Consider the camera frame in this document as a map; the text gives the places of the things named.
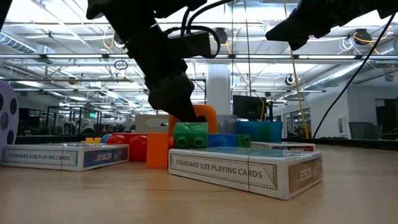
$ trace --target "table surface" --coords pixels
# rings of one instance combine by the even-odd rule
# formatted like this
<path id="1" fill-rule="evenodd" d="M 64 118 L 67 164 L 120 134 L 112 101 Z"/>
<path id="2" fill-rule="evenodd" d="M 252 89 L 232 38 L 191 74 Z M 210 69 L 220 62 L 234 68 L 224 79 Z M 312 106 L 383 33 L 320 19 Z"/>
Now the table surface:
<path id="1" fill-rule="evenodd" d="M 282 201 L 130 162 L 0 167 L 0 223 L 396 223 L 398 152 L 317 146 L 324 182 Z"/>

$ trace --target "box label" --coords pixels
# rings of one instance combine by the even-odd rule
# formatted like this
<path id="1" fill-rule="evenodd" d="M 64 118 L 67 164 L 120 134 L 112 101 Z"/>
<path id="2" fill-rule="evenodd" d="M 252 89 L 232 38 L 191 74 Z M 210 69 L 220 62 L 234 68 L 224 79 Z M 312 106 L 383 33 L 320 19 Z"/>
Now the box label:
<path id="1" fill-rule="evenodd" d="M 252 148 L 256 149 L 281 149 L 281 150 L 288 150 L 288 151 L 305 151 L 305 152 L 313 152 L 313 146 L 301 146 L 301 145 L 293 145 L 293 146 L 287 146 L 287 145 L 270 145 L 270 144 L 264 144 L 264 143 L 259 143 L 259 142 L 252 142 L 251 143 Z"/>
<path id="2" fill-rule="evenodd" d="M 322 158 L 289 166 L 289 193 L 294 193 L 322 177 Z"/>
<path id="3" fill-rule="evenodd" d="M 129 149 L 107 149 L 101 151 L 85 152 L 85 159 L 83 167 L 93 167 L 113 162 L 125 161 L 128 159 Z"/>
<path id="4" fill-rule="evenodd" d="M 277 190 L 275 164 L 170 153 L 170 169 Z"/>
<path id="5" fill-rule="evenodd" d="M 78 151 L 5 148 L 1 162 L 76 167 Z"/>

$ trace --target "blue block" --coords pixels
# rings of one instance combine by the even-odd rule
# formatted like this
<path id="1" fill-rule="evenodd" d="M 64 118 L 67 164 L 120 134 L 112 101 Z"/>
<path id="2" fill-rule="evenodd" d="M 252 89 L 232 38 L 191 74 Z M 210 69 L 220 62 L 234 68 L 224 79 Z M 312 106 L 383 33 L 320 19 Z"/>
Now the blue block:
<path id="1" fill-rule="evenodd" d="M 105 135 L 102 137 L 102 139 L 101 139 L 101 143 L 105 143 L 106 140 L 108 140 L 108 138 L 111 137 L 111 136 L 112 136 L 112 134 L 105 134 Z"/>
<path id="2" fill-rule="evenodd" d="M 282 122 L 238 121 L 235 134 L 250 134 L 254 142 L 281 142 Z"/>
<path id="3" fill-rule="evenodd" d="M 208 147 L 236 147 L 235 134 L 209 134 Z"/>

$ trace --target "computer monitor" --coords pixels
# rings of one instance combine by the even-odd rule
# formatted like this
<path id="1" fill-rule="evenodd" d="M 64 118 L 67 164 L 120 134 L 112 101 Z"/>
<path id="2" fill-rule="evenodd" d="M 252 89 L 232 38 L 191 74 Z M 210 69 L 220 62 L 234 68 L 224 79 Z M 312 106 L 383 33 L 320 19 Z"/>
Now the computer monitor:
<path id="1" fill-rule="evenodd" d="M 265 117 L 267 113 L 267 99 L 261 98 L 264 100 L 264 114 L 262 117 Z M 233 114 L 238 118 L 246 118 L 250 121 L 257 121 L 261 118 L 262 111 L 262 101 L 257 96 L 233 96 Z"/>

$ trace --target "red block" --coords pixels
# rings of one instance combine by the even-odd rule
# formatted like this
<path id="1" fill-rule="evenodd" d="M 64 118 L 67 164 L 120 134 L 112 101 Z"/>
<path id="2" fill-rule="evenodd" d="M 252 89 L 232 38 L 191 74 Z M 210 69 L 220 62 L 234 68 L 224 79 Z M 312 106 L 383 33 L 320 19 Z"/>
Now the red block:
<path id="1" fill-rule="evenodd" d="M 126 138 L 121 135 L 112 135 L 109 137 L 106 142 L 106 144 L 128 144 L 126 141 Z"/>
<path id="2" fill-rule="evenodd" d="M 147 136 L 135 136 L 130 140 L 130 161 L 147 160 Z"/>
<path id="3" fill-rule="evenodd" d="M 140 133 L 112 133 L 112 136 L 114 135 L 118 135 L 118 136 L 124 136 L 124 138 L 126 138 L 126 144 L 129 144 L 130 140 L 133 137 L 136 136 L 147 136 L 147 134 L 140 134 Z"/>

